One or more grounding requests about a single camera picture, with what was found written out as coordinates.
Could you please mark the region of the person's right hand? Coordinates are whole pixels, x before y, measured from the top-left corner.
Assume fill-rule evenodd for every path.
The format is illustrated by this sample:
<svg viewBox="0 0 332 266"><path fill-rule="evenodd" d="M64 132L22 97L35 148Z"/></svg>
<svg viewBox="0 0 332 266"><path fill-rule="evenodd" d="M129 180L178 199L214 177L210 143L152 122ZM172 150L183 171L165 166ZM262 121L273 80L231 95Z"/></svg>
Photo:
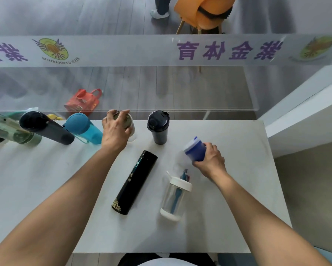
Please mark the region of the person's right hand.
<svg viewBox="0 0 332 266"><path fill-rule="evenodd" d="M207 168L197 168L200 172L212 182L217 183L219 179L229 177L225 166L225 159L216 145L212 143L204 143L207 147L204 160L207 161Z"/></svg>

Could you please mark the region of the person's left hand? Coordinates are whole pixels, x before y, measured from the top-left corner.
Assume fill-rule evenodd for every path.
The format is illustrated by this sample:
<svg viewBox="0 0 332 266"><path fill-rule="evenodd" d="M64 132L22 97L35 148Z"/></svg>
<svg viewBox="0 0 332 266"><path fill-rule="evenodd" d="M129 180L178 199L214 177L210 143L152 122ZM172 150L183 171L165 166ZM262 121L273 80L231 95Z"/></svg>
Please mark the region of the person's left hand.
<svg viewBox="0 0 332 266"><path fill-rule="evenodd" d="M102 149L106 149L109 152L113 152L115 154L119 154L126 147L126 143L124 143L121 139L117 138L115 134L115 129L113 128L113 111L109 110L106 114L106 117L102 120L103 126L103 137L102 137Z"/></svg>

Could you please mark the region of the clear bottle with metal lid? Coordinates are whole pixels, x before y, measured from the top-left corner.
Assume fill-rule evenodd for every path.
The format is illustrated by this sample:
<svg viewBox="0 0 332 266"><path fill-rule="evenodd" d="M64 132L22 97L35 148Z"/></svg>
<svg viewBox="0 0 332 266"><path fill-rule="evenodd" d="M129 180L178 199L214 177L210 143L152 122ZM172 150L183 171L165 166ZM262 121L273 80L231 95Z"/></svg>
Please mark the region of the clear bottle with metal lid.
<svg viewBox="0 0 332 266"><path fill-rule="evenodd" d="M113 111L112 120L113 128L115 129L115 134L118 139L121 139L124 143L131 143L135 140L135 126L130 110ZM127 137L125 130L131 125L134 126L134 135L132 137Z"/></svg>

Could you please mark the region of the person's left forearm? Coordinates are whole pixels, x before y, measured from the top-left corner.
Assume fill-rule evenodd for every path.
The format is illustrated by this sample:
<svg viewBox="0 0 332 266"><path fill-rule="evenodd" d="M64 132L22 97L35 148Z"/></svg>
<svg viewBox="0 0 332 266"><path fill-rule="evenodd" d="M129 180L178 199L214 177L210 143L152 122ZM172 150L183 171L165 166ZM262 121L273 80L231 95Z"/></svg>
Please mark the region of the person's left forearm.
<svg viewBox="0 0 332 266"><path fill-rule="evenodd" d="M0 243L0 266L65 266L77 246L107 174L126 147L102 146Z"/></svg>

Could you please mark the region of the person's right forearm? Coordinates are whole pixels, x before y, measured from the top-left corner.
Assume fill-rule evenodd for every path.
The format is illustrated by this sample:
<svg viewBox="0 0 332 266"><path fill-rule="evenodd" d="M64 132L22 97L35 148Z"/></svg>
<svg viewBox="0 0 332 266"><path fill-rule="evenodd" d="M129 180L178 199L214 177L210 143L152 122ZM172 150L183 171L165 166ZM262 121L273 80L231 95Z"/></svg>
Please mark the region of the person's right forearm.
<svg viewBox="0 0 332 266"><path fill-rule="evenodd" d="M332 266L225 170L210 170L207 177L220 189L258 266Z"/></svg>

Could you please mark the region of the black tumbler with flip lid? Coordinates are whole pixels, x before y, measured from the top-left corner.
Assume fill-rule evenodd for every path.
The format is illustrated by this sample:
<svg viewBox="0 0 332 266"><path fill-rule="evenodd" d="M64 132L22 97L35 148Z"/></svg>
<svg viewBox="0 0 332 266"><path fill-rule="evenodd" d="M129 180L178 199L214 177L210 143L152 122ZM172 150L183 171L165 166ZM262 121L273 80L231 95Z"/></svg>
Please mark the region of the black tumbler with flip lid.
<svg viewBox="0 0 332 266"><path fill-rule="evenodd" d="M167 142L169 123L170 116L167 111L153 111L148 116L147 129L152 133L156 144L163 145Z"/></svg>

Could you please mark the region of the blue stirrer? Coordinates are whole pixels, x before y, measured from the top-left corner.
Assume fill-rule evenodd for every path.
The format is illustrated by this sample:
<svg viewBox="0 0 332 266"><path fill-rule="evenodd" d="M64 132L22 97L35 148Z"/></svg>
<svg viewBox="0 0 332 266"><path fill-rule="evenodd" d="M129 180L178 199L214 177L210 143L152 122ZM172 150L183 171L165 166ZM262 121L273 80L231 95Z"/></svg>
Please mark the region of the blue stirrer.
<svg viewBox="0 0 332 266"><path fill-rule="evenodd" d="M187 173L188 173L188 169L185 169L183 171L181 179L184 180L184 181L189 182L190 181L190 176ZM173 204L172 204L172 208L171 208L171 214L175 213L177 202L178 202L178 200L179 200L179 198L180 198L181 195L182 195L182 189L177 188L176 192L175 192L175 198L174 198L174 201L173 201Z"/></svg>

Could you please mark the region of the clear bottle with white lid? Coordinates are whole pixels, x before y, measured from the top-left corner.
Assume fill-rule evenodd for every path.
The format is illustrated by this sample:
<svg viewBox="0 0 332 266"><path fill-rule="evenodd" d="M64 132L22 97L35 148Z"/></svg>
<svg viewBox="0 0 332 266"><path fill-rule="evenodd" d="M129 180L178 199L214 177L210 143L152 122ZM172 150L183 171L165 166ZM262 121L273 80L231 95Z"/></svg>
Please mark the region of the clear bottle with white lid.
<svg viewBox="0 0 332 266"><path fill-rule="evenodd" d="M184 169L181 176L175 177L166 171L169 176L169 184L164 194L160 208L160 214L164 218L179 222L185 212L186 200L192 192L188 169Z"/></svg>

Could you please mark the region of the light blue water bottle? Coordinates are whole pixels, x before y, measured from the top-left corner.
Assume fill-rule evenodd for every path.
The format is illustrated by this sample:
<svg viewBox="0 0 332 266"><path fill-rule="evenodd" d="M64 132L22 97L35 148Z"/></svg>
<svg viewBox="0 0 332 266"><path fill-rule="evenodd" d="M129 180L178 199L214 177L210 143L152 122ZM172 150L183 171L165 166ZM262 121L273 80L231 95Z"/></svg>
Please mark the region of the light blue water bottle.
<svg viewBox="0 0 332 266"><path fill-rule="evenodd" d="M102 143L102 131L83 113L72 114L62 127L85 144L100 145Z"/></svg>

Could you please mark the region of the tall black thermos flask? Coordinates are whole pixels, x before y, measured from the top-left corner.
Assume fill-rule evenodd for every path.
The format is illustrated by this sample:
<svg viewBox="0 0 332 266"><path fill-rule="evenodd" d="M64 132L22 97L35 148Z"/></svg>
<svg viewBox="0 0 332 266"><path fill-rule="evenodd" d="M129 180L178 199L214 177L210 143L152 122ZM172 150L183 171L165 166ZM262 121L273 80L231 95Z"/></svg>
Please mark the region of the tall black thermos flask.
<svg viewBox="0 0 332 266"><path fill-rule="evenodd" d="M113 210L122 215L128 214L157 159L158 157L149 151L144 150L142 152L113 201L111 205Z"/></svg>

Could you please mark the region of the red tote bag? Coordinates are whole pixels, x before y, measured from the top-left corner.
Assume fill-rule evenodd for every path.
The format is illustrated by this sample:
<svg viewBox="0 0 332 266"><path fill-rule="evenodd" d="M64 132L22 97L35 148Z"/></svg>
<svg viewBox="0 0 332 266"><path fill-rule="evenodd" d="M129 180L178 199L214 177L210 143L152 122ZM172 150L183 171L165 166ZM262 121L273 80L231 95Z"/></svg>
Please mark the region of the red tote bag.
<svg viewBox="0 0 332 266"><path fill-rule="evenodd" d="M70 113L82 113L89 116L99 105L99 99L102 96L101 89L94 89L91 92L85 89L79 89L64 105L64 108Z"/></svg>

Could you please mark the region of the dark navy thermos bottle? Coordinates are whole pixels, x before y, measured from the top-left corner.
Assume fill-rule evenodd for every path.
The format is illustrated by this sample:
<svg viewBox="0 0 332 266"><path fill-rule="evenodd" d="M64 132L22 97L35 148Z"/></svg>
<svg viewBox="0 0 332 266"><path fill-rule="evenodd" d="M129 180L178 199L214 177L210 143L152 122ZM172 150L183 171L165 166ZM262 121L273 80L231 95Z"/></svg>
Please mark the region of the dark navy thermos bottle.
<svg viewBox="0 0 332 266"><path fill-rule="evenodd" d="M72 133L40 111L26 112L21 116L19 125L27 131L63 145L70 145L75 139Z"/></svg>

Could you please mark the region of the person's black shirt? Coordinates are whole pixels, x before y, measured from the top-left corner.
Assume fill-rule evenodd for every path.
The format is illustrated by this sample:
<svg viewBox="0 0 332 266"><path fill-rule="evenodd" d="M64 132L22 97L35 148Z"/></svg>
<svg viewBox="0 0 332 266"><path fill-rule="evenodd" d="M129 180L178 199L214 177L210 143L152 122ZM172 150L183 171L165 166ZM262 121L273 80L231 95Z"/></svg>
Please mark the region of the person's black shirt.
<svg viewBox="0 0 332 266"><path fill-rule="evenodd" d="M117 266L217 266L207 253L126 253Z"/></svg>

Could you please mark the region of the green tinted clear bottle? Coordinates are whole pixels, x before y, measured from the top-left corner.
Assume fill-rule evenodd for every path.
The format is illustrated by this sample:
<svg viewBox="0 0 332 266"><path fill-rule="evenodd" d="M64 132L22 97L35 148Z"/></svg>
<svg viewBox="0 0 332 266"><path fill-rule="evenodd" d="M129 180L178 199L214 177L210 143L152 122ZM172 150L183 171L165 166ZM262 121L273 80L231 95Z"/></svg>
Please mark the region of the green tinted clear bottle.
<svg viewBox="0 0 332 266"><path fill-rule="evenodd" d="M42 140L42 136L23 129L18 121L2 114L0 114L0 138L26 146L36 146Z"/></svg>

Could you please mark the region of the orange chair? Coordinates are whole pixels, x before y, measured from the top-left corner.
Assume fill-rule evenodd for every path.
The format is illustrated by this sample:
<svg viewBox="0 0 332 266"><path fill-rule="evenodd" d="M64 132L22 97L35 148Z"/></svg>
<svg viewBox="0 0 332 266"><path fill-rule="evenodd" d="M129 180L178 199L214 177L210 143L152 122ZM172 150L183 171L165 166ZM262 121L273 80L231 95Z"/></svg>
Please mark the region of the orange chair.
<svg viewBox="0 0 332 266"><path fill-rule="evenodd" d="M181 23L176 35L180 34L185 23L191 33L222 34L222 23L229 17L236 0L177 0L174 6Z"/></svg>

